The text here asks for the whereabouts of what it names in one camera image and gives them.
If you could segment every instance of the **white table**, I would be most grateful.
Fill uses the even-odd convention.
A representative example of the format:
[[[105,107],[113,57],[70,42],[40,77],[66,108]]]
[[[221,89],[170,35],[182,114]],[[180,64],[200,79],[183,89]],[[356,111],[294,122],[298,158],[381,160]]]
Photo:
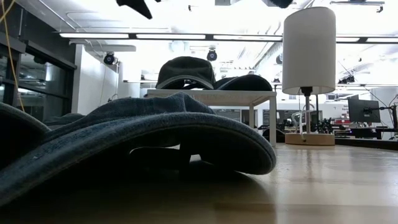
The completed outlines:
[[[269,140],[276,146],[276,92],[226,90],[148,90],[147,97],[167,97],[184,92],[208,106],[248,106],[249,125],[254,127],[254,107],[269,100]]]

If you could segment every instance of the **black cap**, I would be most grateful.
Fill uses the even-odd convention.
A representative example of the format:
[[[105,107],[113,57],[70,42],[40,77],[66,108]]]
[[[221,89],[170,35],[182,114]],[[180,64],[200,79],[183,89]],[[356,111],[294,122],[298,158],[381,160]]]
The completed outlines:
[[[186,80],[196,82],[195,88],[212,90],[215,75],[211,63],[187,56],[169,60],[160,69],[156,88],[181,90]]]

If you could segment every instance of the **computer monitor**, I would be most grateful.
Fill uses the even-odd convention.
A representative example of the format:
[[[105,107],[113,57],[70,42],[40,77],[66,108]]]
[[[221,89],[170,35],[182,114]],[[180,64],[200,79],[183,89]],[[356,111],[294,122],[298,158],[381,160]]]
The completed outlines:
[[[351,122],[380,123],[379,102],[373,100],[348,99],[349,120]]]

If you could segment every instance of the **yellow cable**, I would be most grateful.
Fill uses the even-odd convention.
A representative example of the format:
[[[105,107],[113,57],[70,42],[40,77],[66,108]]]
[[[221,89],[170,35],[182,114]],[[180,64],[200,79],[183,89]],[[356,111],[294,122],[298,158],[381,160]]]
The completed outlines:
[[[4,20],[4,26],[6,28],[6,39],[7,39],[7,45],[8,45],[8,53],[9,53],[9,56],[10,56],[12,74],[14,75],[15,87],[17,89],[17,97],[19,99],[19,103],[21,104],[22,111],[25,112],[24,104],[22,103],[22,98],[21,98],[21,96],[20,96],[20,94],[18,92],[18,79],[17,79],[17,75],[15,73],[14,61],[12,59],[11,47],[10,47],[10,39],[9,39],[9,36],[8,36],[8,26],[7,26],[7,19],[6,19],[6,15],[10,11],[12,5],[14,5],[15,1],[16,0],[13,0],[11,2],[10,6],[8,7],[7,10],[4,8],[4,1],[2,2],[2,4],[1,4],[1,6],[2,6],[2,17],[0,18],[0,23],[1,23],[2,20]]]

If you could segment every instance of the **table leg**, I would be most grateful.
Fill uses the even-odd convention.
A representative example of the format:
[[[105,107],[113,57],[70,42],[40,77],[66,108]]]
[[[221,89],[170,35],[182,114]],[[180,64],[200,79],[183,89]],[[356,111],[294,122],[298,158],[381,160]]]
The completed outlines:
[[[249,126],[254,128],[254,105],[249,105]]]
[[[269,100],[269,142],[276,146],[276,96]]]

